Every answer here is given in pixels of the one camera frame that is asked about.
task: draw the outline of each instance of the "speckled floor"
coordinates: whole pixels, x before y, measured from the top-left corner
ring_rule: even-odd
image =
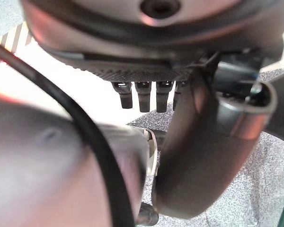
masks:
[[[284,70],[261,74],[272,79]],[[166,131],[172,105],[165,114],[151,112],[131,125]],[[152,178],[147,179],[144,201],[151,202]],[[256,149],[220,199],[191,220],[160,216],[158,227],[274,227],[284,206],[284,142],[262,133]]]
[[[22,22],[19,0],[0,0],[0,36]]]

